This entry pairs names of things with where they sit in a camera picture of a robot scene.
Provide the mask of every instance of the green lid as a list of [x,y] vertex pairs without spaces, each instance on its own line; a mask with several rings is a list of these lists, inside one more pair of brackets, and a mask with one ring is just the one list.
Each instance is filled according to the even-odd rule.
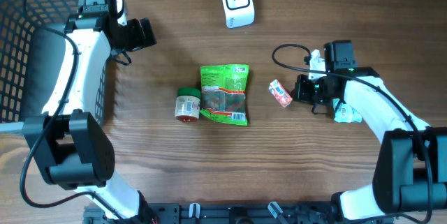
[[184,87],[179,89],[177,96],[195,96],[200,99],[200,91],[196,88]]

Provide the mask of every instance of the white arm segment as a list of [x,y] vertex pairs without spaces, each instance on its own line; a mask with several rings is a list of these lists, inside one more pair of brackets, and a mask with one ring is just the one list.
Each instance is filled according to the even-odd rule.
[[[359,77],[374,86],[380,86],[382,91],[393,98],[399,106],[411,115],[418,130],[425,130],[430,126],[425,121],[414,116],[408,111],[390,92],[386,89],[382,79],[377,77]],[[403,116],[397,111],[386,98],[356,81],[348,81],[344,90],[344,100],[352,108],[356,109],[366,121],[368,126],[382,143],[383,136],[387,130],[403,129],[413,130],[405,122]],[[349,220],[359,220],[385,215],[379,208],[374,198],[372,184],[354,191],[344,192],[340,196],[343,215]]]
[[[79,52],[78,68],[68,95],[68,102],[60,115],[70,115],[81,109],[95,115],[96,94],[103,74],[105,61],[110,56],[110,44],[104,32],[93,29],[76,29],[67,34],[77,45]],[[73,65],[73,48],[66,40],[65,57],[53,93],[42,109],[42,113],[53,115],[61,100]]]
[[[79,186],[75,189],[76,193],[86,191],[96,192],[98,197],[107,202],[122,218],[132,218],[138,214],[140,196],[135,189],[126,184],[117,171],[113,172],[112,178],[107,181],[105,187]],[[97,200],[93,202],[104,210],[107,218],[118,219]]]
[[[413,122],[418,130],[425,130],[430,126],[425,121],[414,116],[408,111],[385,87],[383,80],[378,77],[359,77],[360,79],[379,86],[382,91],[390,95],[399,106],[408,114],[411,115]],[[348,81],[344,89],[344,100],[346,104],[356,109],[368,126],[376,135],[379,142],[382,143],[383,134],[387,130],[403,129],[413,130],[410,125],[405,122],[405,119],[400,112],[380,93],[356,81]]]

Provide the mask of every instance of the red and white package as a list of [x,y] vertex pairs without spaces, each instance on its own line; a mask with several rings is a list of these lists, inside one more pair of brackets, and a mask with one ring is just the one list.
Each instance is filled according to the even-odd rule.
[[278,80],[273,80],[273,82],[270,83],[268,90],[282,105],[282,107],[287,107],[292,103],[292,97]]

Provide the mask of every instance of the white device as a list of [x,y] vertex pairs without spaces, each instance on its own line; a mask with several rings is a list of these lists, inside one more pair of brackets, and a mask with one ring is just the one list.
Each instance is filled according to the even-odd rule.
[[232,29],[253,23],[253,0],[222,0],[222,5],[228,28]]

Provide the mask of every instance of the jar label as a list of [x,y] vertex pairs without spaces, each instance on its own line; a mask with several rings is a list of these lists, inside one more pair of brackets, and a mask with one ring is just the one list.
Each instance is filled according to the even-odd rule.
[[175,103],[175,116],[190,116],[198,118],[200,114],[200,99],[195,96],[179,96]]

